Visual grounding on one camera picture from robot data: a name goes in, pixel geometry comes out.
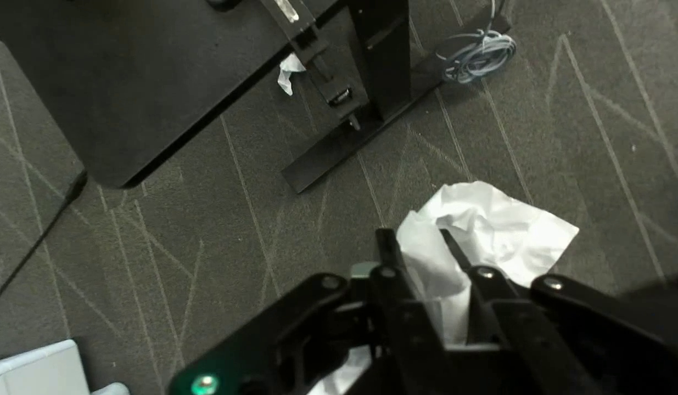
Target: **black desk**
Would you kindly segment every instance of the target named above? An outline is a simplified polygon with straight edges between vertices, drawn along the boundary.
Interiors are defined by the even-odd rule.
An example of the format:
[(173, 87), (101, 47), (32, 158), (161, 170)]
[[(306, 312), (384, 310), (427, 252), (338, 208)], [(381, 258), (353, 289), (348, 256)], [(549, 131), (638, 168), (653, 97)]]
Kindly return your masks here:
[[(305, 0), (321, 26), (340, 0)], [(135, 185), (276, 67), (258, 0), (0, 0), (0, 37), (88, 172)]]

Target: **desk leg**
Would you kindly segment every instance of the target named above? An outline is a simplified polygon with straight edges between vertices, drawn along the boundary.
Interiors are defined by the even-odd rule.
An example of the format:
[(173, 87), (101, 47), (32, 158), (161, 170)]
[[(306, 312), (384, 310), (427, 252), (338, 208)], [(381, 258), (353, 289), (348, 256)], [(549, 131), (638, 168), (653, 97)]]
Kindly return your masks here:
[[(442, 61), (435, 53), (410, 68), (408, 0), (351, 0), (349, 11), (356, 33), (351, 49), (369, 103), (354, 112), (354, 120), (341, 123), (284, 168), (283, 177), (297, 193), (348, 159), (441, 84)], [(489, 17), (488, 6), (459, 32), (483, 28)], [(509, 24), (498, 16), (494, 29), (505, 33)], [(467, 43), (449, 38), (439, 47), (452, 50)]]

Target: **crumpled white paper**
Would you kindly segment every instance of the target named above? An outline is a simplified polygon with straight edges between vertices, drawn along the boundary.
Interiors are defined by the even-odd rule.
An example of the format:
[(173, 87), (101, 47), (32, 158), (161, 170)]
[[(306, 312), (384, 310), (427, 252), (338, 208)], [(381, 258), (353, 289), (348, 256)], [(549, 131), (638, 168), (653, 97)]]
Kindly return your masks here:
[[(501, 269), (529, 287), (547, 273), (578, 228), (484, 182), (444, 185), (397, 230), (407, 272), (445, 345), (462, 345), (468, 332), (471, 282), (444, 242), (446, 229), (472, 265)], [(369, 365), (366, 349), (324, 378), (311, 395), (341, 395)]]
[(303, 72), (306, 69), (297, 58), (297, 55), (291, 53), (281, 62), (281, 74), (278, 75), (278, 85), (288, 95), (293, 95), (293, 83), (290, 82), (290, 76), (294, 72)]

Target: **metal bolt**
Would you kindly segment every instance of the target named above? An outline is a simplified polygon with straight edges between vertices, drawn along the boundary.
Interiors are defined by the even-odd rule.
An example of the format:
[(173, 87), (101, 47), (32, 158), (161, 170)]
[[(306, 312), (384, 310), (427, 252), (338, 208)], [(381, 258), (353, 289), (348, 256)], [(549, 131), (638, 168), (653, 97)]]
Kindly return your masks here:
[(219, 379), (213, 375), (199, 375), (192, 385), (193, 395), (213, 395), (219, 388)]
[(489, 268), (479, 268), (478, 269), (478, 274), (482, 275), (485, 278), (493, 278), (495, 277), (495, 272), (490, 270)]
[(553, 277), (544, 278), (544, 284), (546, 284), (547, 287), (553, 288), (557, 291), (563, 288), (563, 283)]
[(330, 290), (335, 290), (339, 287), (339, 279), (331, 275), (327, 275), (322, 279), (322, 286)]
[(395, 271), (393, 270), (393, 268), (382, 268), (382, 269), (380, 270), (380, 274), (381, 274), (383, 277), (393, 278), (393, 277), (395, 277), (395, 274), (396, 274), (396, 273), (395, 273)]

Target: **gray carpet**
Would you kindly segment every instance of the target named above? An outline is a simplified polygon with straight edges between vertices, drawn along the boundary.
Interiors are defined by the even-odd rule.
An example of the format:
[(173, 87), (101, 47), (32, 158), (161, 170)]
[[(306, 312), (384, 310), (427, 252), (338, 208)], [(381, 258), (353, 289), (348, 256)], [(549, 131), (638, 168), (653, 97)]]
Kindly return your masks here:
[[(412, 1), (414, 47), (482, 5)], [(672, 283), (678, 0), (505, 10), (521, 49), (505, 71), (467, 93), (432, 93), (303, 195), (279, 170), (332, 118), (307, 80), (290, 98), (275, 73), (140, 187), (89, 185), (0, 302), (0, 356), (74, 337), (93, 388), (161, 393), (307, 275), (371, 258), (376, 227), (475, 179), (580, 227), (557, 272), (614, 295)], [(342, 64), (349, 52), (334, 55)], [(0, 43), (0, 282), (80, 169)]]

